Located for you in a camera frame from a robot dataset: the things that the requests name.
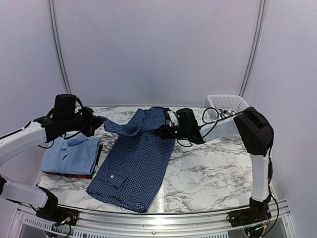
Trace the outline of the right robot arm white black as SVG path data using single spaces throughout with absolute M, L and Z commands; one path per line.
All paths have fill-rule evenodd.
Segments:
M 190 108 L 176 112 L 166 109 L 164 117 L 163 125 L 156 129 L 161 139 L 187 140 L 199 145 L 233 135 L 240 136 L 250 154 L 253 178 L 250 207 L 245 217 L 250 222 L 256 222 L 262 217 L 272 198 L 270 183 L 273 176 L 271 150 L 274 130 L 268 120 L 253 107 L 202 125 L 198 124 Z

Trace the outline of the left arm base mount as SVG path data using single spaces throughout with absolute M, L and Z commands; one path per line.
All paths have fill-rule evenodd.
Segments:
M 45 220 L 53 221 L 62 225 L 75 226 L 79 211 L 75 209 L 57 206 L 53 209 L 39 208 L 36 216 Z

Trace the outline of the blue checkered long sleeve shirt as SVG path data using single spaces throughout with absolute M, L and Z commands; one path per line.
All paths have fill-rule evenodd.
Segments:
M 145 213 L 159 191 L 175 139 L 161 139 L 166 108 L 138 109 L 127 124 L 104 120 L 104 129 L 118 135 L 86 192 L 93 198 Z

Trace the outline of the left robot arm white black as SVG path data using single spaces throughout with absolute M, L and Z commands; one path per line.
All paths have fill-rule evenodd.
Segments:
M 26 126 L 0 138 L 0 163 L 4 164 L 16 155 L 42 144 L 53 142 L 67 132 L 77 131 L 87 137 L 104 122 L 104 118 L 94 115 L 91 108 L 83 106 L 80 99 L 72 94 L 59 94 L 54 107 L 46 116 L 27 123 Z M 57 197 L 45 188 L 29 186 L 20 182 L 0 178 L 0 197 L 15 203 L 26 203 L 38 207 L 38 212 L 53 221 L 63 213 Z

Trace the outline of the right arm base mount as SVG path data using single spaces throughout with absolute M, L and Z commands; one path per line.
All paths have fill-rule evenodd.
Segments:
M 226 217 L 232 227 L 245 226 L 262 221 L 268 221 L 272 218 L 270 209 L 266 207 L 262 212 L 257 209 L 239 209 L 230 211 Z

